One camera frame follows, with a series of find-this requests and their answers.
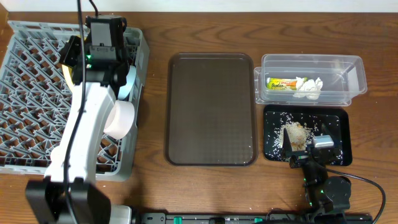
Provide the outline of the yellow round plate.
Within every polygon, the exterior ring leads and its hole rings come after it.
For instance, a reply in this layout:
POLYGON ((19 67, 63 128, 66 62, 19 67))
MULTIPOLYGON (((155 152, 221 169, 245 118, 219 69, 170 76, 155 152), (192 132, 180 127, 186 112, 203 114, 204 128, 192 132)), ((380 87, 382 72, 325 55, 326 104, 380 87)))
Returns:
POLYGON ((69 90, 73 93, 74 84, 72 82, 72 69, 66 65, 62 65, 62 72, 69 90))

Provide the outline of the white tissue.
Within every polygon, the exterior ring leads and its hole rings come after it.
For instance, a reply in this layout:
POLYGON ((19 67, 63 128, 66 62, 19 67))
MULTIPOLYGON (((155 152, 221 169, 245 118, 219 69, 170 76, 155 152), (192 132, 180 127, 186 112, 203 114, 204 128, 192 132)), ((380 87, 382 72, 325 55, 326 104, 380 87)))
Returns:
POLYGON ((323 82, 319 77, 316 80, 297 77, 296 81, 296 92, 293 97, 306 97, 309 100, 317 100, 319 98, 323 87, 323 82))

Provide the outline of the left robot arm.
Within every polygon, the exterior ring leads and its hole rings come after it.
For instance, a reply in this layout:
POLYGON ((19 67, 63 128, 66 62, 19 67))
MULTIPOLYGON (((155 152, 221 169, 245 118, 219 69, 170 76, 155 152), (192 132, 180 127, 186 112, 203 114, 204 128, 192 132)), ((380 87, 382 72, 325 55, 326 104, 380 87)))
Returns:
POLYGON ((133 223, 131 207, 113 205, 96 185, 96 160, 104 134, 121 139, 134 122, 134 106, 118 100, 127 83, 131 54, 124 44, 125 18, 97 15, 79 20, 88 35, 73 35, 60 52, 72 70, 73 95, 60 144, 42 180, 25 197, 39 223, 133 223))

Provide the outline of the green snack wrapper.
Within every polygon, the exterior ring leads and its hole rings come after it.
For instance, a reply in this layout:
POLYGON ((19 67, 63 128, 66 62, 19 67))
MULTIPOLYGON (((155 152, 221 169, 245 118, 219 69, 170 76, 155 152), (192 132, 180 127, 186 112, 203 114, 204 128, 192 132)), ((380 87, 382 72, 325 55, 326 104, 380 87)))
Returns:
POLYGON ((267 78, 266 88, 270 90, 296 90, 297 79, 267 78))

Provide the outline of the light blue bowl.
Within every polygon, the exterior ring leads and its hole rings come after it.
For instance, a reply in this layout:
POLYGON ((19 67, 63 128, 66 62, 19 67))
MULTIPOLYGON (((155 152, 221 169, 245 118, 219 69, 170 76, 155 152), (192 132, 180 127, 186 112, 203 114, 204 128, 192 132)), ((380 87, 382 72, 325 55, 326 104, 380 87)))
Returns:
POLYGON ((121 86, 119 89, 118 100, 125 100, 128 97, 134 86, 136 80, 136 73, 137 73, 136 67, 131 65, 129 67, 129 72, 126 77, 126 84, 124 86, 121 86))

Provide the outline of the white cup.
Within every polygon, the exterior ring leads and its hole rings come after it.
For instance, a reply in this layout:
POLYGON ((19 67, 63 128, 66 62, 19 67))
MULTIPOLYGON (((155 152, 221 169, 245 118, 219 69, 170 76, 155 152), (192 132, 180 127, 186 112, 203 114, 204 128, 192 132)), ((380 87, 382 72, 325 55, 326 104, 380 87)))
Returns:
POLYGON ((61 166, 64 163, 66 150, 63 146, 54 147, 50 154, 51 166, 61 166))

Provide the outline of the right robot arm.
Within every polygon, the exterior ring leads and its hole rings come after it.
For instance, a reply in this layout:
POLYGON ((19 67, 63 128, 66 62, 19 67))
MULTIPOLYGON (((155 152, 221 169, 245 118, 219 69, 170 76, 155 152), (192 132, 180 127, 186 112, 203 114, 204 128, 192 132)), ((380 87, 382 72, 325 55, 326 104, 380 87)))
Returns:
POLYGON ((343 176, 328 175, 326 165, 336 157, 337 146, 325 126, 303 151, 294 151, 289 133, 284 129, 282 157, 291 169, 302 169, 305 197, 311 209, 304 212, 309 223, 347 223, 345 211, 350 208, 351 182, 343 176))

